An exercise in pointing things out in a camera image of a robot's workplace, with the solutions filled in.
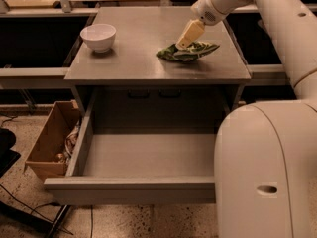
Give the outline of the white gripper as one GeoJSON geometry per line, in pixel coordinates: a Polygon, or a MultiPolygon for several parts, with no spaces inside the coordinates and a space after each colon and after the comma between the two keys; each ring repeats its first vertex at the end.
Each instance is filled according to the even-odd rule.
{"type": "Polygon", "coordinates": [[[244,6],[245,0],[197,0],[191,10],[199,20],[189,20],[176,42],[184,50],[205,32],[205,25],[213,26],[223,21],[236,8],[244,6]]]}

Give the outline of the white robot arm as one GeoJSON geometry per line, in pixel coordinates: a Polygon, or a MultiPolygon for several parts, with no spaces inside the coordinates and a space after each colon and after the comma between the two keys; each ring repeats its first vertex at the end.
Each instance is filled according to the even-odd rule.
{"type": "Polygon", "coordinates": [[[219,128],[214,176],[219,238],[310,238],[317,165],[317,18],[301,0],[198,0],[204,25],[255,3],[293,88],[293,101],[232,111],[219,128]]]}

